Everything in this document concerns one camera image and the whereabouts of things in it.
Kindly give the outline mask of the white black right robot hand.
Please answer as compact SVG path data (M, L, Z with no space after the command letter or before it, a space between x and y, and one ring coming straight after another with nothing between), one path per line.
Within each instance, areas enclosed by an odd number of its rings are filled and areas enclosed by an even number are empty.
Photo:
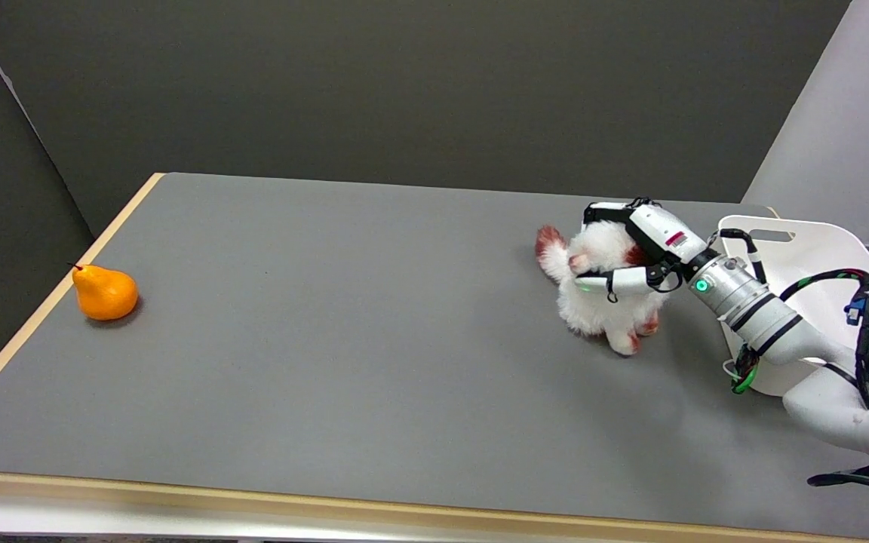
M645 267L587 271L576 276L577 288L605 293L611 303L620 298L675 291L720 256L679 217L648 198L635 198L627 204L590 203L584 210L582 225L587 227L597 221L622 224L635 247L649 259Z

